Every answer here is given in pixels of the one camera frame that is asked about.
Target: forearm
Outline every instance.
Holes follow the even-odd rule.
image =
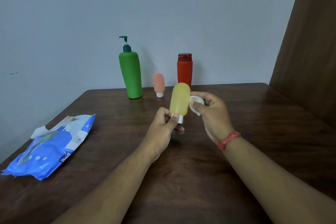
[[[54,223],[121,223],[152,161],[152,156],[140,145],[97,188]]]
[[[335,223],[336,202],[273,162],[245,139],[223,151],[274,223]]]

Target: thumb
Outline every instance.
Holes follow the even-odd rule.
[[[201,115],[205,115],[207,110],[208,110],[208,107],[205,106],[205,105],[202,105],[201,103],[195,101],[195,100],[192,100],[190,102],[190,107],[194,108],[196,111],[198,111]]]
[[[171,116],[170,120],[167,122],[165,126],[168,127],[171,131],[173,131],[173,129],[177,126],[179,117],[180,117],[179,114],[175,113],[174,115]]]

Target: dark green pump head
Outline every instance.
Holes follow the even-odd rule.
[[[124,46],[123,46],[123,50],[124,50],[124,52],[131,52],[132,49],[131,49],[131,47],[127,44],[127,36],[126,36],[126,35],[122,35],[122,36],[120,36],[119,38],[123,38],[123,39],[125,40],[125,44],[124,44]]]

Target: white bottle cap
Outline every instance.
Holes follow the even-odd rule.
[[[200,97],[197,97],[197,96],[190,96],[190,101],[191,101],[191,100],[194,100],[194,101],[199,102],[200,104],[204,105],[204,100],[203,100],[202,98],[200,98]],[[201,115],[201,114],[200,114],[198,111],[196,111],[192,106],[189,106],[189,107],[190,107],[190,110],[193,111],[194,113],[196,113],[198,116]]]
[[[179,119],[178,119],[178,123],[182,124],[183,123],[183,115],[180,115]]]

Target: yellow silicone bottle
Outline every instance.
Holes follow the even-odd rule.
[[[190,99],[190,87],[184,82],[178,83],[173,88],[173,93],[170,100],[170,112],[172,114],[178,113],[180,118],[178,122],[183,123],[183,116],[188,112]]]

